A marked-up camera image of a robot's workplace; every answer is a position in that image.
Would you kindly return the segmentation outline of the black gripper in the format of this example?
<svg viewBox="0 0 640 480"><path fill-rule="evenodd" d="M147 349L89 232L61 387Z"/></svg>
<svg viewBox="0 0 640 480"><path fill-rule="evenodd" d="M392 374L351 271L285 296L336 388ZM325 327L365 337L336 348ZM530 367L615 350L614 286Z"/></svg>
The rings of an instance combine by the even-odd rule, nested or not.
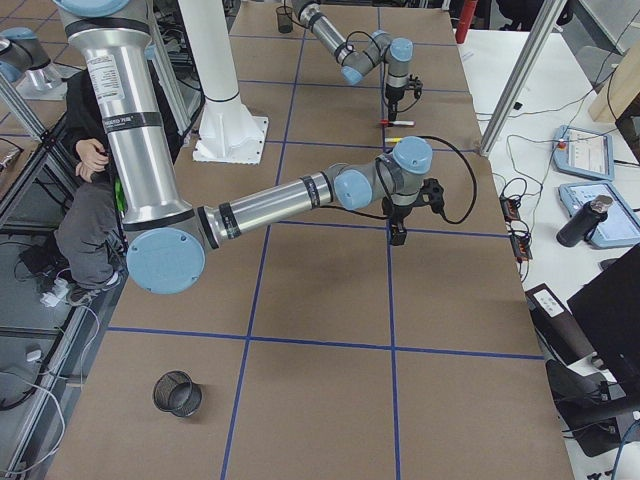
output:
<svg viewBox="0 0 640 480"><path fill-rule="evenodd" d="M402 87L386 87L385 98L388 105L387 119L396 120L398 115L398 103L403 98L403 88Z"/></svg>
<svg viewBox="0 0 640 480"><path fill-rule="evenodd" d="M423 206L423 201L416 199L408 205L394 204L389 198L382 199L382 211L389 225L389 244L391 246L403 246L407 238L407 230L404 227L404 219L408 217L414 208Z"/></svg>

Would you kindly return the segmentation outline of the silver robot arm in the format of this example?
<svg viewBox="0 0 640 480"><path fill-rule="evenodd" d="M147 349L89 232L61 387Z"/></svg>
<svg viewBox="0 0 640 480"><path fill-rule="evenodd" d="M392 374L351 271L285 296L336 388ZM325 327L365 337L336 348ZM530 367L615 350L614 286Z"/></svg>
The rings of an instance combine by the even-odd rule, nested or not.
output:
<svg viewBox="0 0 640 480"><path fill-rule="evenodd" d="M387 119L412 108L421 98L423 83L410 73L414 44L384 30L371 34L354 31L344 37L321 11L317 1L292 1L293 14L334 56L349 85L356 85L373 69L385 71L384 99Z"/></svg>
<svg viewBox="0 0 640 480"><path fill-rule="evenodd" d="M144 290L182 292L223 243L331 203L349 211L381 199L405 207L427 177L432 147L407 136L366 164L337 163L215 207L195 207L180 192L147 64L151 4L61 1L57 7L68 42L89 71L126 200L127 269ZM269 121L241 99L223 7L183 1L179 8L205 99L193 161L206 176L218 165L229 172L256 165Z"/></svg>

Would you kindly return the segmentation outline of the person's bare hand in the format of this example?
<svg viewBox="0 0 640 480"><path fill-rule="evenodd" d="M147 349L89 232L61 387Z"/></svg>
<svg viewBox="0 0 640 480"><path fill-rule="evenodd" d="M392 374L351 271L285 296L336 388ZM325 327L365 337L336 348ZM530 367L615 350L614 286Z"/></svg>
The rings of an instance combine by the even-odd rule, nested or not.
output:
<svg viewBox="0 0 640 480"><path fill-rule="evenodd" d="M85 182L91 183L93 176L103 172L109 163L103 144L94 138L79 140L75 144L79 162L75 173Z"/></svg>

